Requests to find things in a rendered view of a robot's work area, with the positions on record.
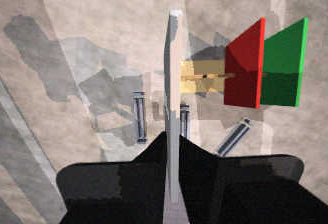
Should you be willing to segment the tan slotted board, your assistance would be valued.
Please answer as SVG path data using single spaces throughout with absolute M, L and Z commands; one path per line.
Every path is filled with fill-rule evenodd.
M 180 93 L 224 91 L 225 60 L 181 61 Z

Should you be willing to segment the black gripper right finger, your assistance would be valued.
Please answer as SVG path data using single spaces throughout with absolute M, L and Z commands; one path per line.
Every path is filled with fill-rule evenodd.
M 179 134 L 179 174 L 190 224 L 217 224 L 224 188 L 229 183 L 293 179 L 304 163 L 288 154 L 217 157 Z

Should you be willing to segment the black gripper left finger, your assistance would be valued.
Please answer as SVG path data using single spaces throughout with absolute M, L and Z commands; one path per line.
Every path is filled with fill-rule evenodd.
M 78 162 L 61 169 L 56 185 L 67 209 L 74 204 L 141 202 L 146 224 L 163 224 L 167 134 L 162 131 L 132 161 Z

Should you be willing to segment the green board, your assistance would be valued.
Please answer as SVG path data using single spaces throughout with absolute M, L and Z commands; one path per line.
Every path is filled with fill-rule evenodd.
M 299 107 L 308 18 L 264 40 L 260 104 Z

